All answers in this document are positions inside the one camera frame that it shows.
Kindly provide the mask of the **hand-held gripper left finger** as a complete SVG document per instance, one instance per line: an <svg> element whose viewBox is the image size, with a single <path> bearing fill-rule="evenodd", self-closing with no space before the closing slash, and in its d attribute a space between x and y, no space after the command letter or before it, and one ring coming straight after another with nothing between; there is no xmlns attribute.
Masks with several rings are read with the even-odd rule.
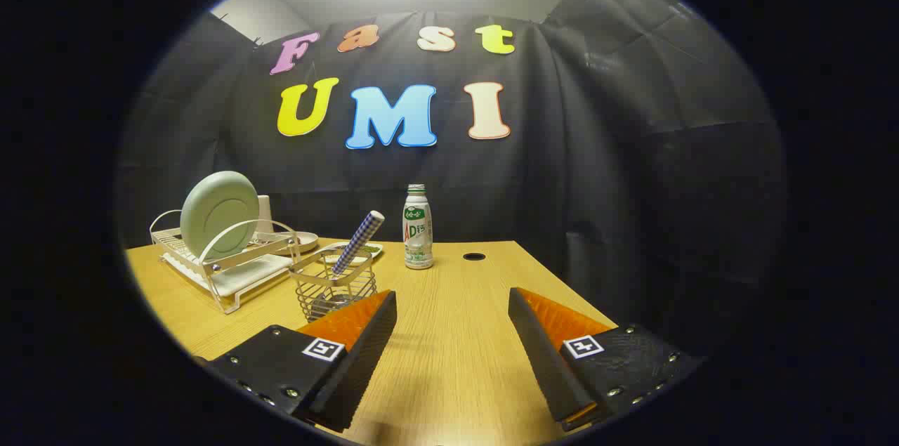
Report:
<svg viewBox="0 0 899 446"><path fill-rule="evenodd" d="M396 293L383 290L304 327L271 324L200 367L280 414L334 432L350 427L391 340Z"/></svg>

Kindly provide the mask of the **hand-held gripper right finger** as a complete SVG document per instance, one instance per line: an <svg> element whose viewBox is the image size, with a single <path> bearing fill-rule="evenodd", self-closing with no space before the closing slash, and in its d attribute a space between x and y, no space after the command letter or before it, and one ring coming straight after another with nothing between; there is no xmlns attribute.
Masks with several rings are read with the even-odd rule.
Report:
<svg viewBox="0 0 899 446"><path fill-rule="evenodd" d="M703 363L642 325L609 327L523 288L508 293L508 317L565 432L645 407Z"/></svg>

